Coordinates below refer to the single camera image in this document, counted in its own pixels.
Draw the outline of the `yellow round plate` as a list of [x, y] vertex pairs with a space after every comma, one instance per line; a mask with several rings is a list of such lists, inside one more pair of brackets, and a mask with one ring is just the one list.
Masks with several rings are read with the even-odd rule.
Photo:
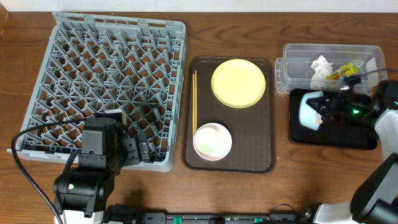
[[231, 59], [217, 66], [212, 74], [211, 88], [222, 104], [232, 108], [247, 108], [262, 98], [266, 79], [253, 62]]

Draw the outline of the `pink bowl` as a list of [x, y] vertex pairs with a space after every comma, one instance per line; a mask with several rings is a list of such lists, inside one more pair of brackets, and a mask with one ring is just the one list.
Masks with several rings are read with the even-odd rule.
[[223, 159], [229, 154], [232, 145], [230, 131], [219, 123], [206, 123], [200, 126], [193, 136], [195, 152], [206, 161]]

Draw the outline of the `green snack wrapper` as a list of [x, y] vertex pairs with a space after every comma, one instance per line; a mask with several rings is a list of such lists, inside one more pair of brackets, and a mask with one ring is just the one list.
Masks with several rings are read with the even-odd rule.
[[342, 65], [334, 73], [327, 76], [327, 80], [338, 80], [343, 77], [349, 77], [355, 75], [360, 71], [359, 67], [355, 66], [352, 62]]

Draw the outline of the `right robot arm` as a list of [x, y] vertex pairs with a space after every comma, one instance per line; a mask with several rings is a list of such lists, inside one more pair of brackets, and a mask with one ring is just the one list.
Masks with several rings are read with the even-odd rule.
[[303, 218], [308, 223], [397, 223], [397, 81], [383, 80], [369, 102], [354, 93], [355, 82], [345, 78], [339, 93], [313, 91], [300, 100], [299, 121], [319, 133], [332, 121], [340, 131], [327, 136], [334, 141], [356, 140], [348, 128], [364, 126], [381, 143], [382, 164], [358, 187], [350, 202], [319, 203]]

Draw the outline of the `wooden chopstick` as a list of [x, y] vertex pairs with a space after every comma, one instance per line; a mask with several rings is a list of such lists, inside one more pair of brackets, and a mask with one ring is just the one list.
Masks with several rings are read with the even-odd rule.
[[193, 134], [197, 131], [197, 71], [193, 74]]
[[192, 137], [194, 138], [195, 133], [197, 131], [197, 122], [196, 122], [196, 80], [197, 80], [197, 71], [195, 71], [192, 77]]

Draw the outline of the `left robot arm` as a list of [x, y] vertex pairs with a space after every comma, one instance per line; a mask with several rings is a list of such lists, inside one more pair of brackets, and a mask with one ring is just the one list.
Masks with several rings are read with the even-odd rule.
[[134, 223], [119, 206], [107, 211], [114, 180], [124, 166], [149, 160], [147, 136], [129, 136], [120, 119], [91, 118], [85, 121], [80, 151], [70, 154], [53, 185], [55, 209], [62, 223]]

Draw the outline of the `white tissue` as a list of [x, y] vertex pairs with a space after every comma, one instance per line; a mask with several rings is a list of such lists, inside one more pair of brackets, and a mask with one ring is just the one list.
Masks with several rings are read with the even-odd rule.
[[311, 78], [310, 88], [319, 90], [326, 85], [326, 79], [333, 73], [332, 63], [329, 63], [324, 56], [319, 56], [311, 64], [314, 74]]

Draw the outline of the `light blue bowl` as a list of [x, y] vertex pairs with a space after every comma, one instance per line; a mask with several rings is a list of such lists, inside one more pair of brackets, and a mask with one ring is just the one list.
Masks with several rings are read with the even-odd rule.
[[317, 131], [323, 120], [313, 108], [307, 104], [307, 100], [323, 96], [322, 91], [315, 91], [303, 95], [299, 107], [299, 121], [302, 126]]

